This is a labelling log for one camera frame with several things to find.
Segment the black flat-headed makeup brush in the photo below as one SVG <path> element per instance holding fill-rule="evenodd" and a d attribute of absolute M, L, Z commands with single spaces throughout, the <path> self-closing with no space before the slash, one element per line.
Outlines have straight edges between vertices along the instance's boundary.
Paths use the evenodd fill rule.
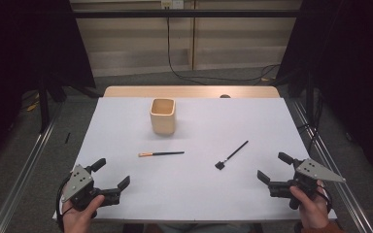
<path fill-rule="evenodd" d="M 238 147 L 232 154 L 230 154 L 226 159 L 220 160 L 215 164 L 215 167 L 219 170 L 224 168 L 225 163 L 232 158 L 238 151 L 240 151 L 249 141 L 245 141 L 240 147 Z"/>

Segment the beige square cup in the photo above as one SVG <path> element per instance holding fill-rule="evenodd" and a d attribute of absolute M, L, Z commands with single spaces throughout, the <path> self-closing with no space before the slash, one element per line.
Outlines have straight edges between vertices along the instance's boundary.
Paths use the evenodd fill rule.
<path fill-rule="evenodd" d="M 173 99 L 155 98 L 150 110 L 153 132 L 171 135 L 176 129 L 176 103 Z"/>

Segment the white wall socket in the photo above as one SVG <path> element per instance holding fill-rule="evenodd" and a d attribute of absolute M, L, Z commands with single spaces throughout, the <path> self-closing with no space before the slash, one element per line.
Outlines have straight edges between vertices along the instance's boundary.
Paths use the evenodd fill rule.
<path fill-rule="evenodd" d="M 164 10 L 182 10 L 185 6 L 184 0 L 160 0 L 160 4 Z"/>

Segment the white table mat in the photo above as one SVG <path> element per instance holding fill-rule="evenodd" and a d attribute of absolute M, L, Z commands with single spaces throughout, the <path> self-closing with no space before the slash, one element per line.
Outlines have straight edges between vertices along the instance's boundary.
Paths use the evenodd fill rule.
<path fill-rule="evenodd" d="M 282 98 L 179 98 L 176 130 L 153 132 L 150 98 L 98 101 L 76 159 L 94 173 L 99 188 L 113 188 L 126 176 L 129 187 L 116 206 L 99 209 L 101 220 L 139 222 L 232 222 L 296 219 L 284 198 L 273 198 L 256 177 L 287 181 L 293 169 L 279 152 L 304 159 L 303 142 Z M 215 167 L 245 141 L 222 170 Z M 140 152 L 184 154 L 139 157 Z"/>

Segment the black horizontal bar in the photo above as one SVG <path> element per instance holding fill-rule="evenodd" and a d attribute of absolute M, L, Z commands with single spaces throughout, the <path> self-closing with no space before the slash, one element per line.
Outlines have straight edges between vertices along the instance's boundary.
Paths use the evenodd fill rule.
<path fill-rule="evenodd" d="M 76 10 L 76 18 L 138 17 L 298 17 L 296 10 Z"/>

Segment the black metal stand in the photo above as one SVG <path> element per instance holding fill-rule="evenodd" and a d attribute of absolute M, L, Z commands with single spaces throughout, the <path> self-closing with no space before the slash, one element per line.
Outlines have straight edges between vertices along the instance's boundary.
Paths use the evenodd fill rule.
<path fill-rule="evenodd" d="M 314 124 L 314 84 L 311 72 L 307 73 L 306 85 L 306 115 L 308 123 Z"/>
<path fill-rule="evenodd" d="M 44 133 L 50 122 L 47 86 L 45 84 L 44 78 L 41 78 L 39 80 L 39 103 L 40 103 L 40 112 L 41 112 L 40 132 Z"/>

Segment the orange-bristled makeup brush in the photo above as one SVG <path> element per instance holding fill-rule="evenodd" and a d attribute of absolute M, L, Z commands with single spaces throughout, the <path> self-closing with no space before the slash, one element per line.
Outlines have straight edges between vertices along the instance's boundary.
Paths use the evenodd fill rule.
<path fill-rule="evenodd" d="M 164 155 L 175 155 L 184 154 L 184 151 L 156 151 L 156 152 L 140 152 L 139 157 L 150 157 L 150 156 L 164 156 Z"/>

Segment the black curtain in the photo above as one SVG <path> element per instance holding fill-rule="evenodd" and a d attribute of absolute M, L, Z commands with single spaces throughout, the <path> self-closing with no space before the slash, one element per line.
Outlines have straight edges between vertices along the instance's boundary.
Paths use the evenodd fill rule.
<path fill-rule="evenodd" d="M 373 166 L 373 0 L 301 0 L 300 13 L 277 82 L 320 90 Z"/>
<path fill-rule="evenodd" d="M 65 85 L 95 86 L 70 0 L 0 0 L 0 145 L 42 85 L 57 101 Z"/>

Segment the wooden table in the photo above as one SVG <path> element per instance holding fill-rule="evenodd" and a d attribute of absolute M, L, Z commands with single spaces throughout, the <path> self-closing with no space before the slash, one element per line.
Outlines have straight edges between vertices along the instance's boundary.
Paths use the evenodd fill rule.
<path fill-rule="evenodd" d="M 279 98 L 273 86 L 248 85 L 133 85 L 109 86 L 105 97 L 163 97 L 163 98 L 220 98 L 227 94 L 230 98 Z"/>

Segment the metal floor rail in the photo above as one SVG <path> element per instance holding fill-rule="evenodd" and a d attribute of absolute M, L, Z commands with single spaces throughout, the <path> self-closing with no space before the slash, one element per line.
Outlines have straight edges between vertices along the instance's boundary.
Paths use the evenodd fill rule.
<path fill-rule="evenodd" d="M 44 127 L 44 130 L 39 133 L 34 147 L 28 154 L 21 171 L 17 176 L 15 184 L 12 186 L 9 195 L 0 208 L 0 233 L 5 233 L 9 226 L 23 192 L 32 176 L 32 172 L 51 136 L 51 132 L 53 131 L 55 122 L 59 117 L 62 107 L 63 105 L 60 104 L 54 108 L 49 123 Z"/>
<path fill-rule="evenodd" d="M 341 172 L 338 169 L 329 150 L 327 149 L 319 131 L 308 123 L 306 110 L 302 106 L 302 103 L 300 101 L 294 101 L 293 106 L 298 114 L 298 117 L 303 123 L 302 128 L 308 133 L 311 143 L 311 150 L 318 154 L 323 165 L 325 165 L 332 172 L 335 172 L 337 175 L 340 175 Z M 371 223 L 369 222 L 363 208 L 358 203 L 349 186 L 346 183 L 336 183 L 334 186 L 348 213 L 350 214 L 350 217 L 356 226 L 357 232 L 373 233 Z"/>

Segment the person's right hand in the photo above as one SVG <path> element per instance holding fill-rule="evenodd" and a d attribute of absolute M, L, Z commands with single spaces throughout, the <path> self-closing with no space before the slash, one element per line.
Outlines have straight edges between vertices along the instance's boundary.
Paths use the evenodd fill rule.
<path fill-rule="evenodd" d="M 330 223 L 324 198 L 318 195 L 314 199 L 310 199 L 297 186 L 292 186 L 289 190 L 301 202 L 299 214 L 302 228 L 323 228 Z"/>

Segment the person's left hand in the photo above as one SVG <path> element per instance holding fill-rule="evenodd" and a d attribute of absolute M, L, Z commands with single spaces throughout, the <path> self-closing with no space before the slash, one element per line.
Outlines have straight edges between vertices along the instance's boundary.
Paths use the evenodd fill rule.
<path fill-rule="evenodd" d="M 89 233 L 92 215 L 103 203 L 105 197 L 98 195 L 83 211 L 77 211 L 73 208 L 70 201 L 62 206 L 64 233 Z"/>

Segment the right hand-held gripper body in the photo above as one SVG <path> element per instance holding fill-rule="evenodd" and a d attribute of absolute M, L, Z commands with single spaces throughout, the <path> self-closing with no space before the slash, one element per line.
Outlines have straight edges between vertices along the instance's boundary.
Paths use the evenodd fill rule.
<path fill-rule="evenodd" d="M 291 180 L 286 182 L 271 182 L 267 185 L 270 196 L 278 198 L 287 198 L 289 207 L 297 210 L 301 202 L 290 192 L 291 186 L 300 188 L 310 199 L 319 195 L 317 180 L 344 183 L 345 178 L 337 175 L 327 169 L 317 161 L 307 158 L 304 160 L 293 159 L 291 166 L 294 169 L 294 175 Z"/>

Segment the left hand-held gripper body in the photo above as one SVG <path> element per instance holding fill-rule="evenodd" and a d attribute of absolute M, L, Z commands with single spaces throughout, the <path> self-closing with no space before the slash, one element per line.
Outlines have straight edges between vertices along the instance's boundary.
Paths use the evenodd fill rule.
<path fill-rule="evenodd" d="M 103 195 L 105 199 L 101 207 L 118 205 L 120 201 L 120 190 L 118 187 L 110 189 L 95 187 L 93 172 L 89 173 L 85 169 L 86 167 L 80 164 L 74 167 L 66 185 L 61 187 L 61 190 L 63 190 L 60 196 L 61 203 L 64 204 L 70 201 L 75 210 L 83 211 L 95 197 Z"/>

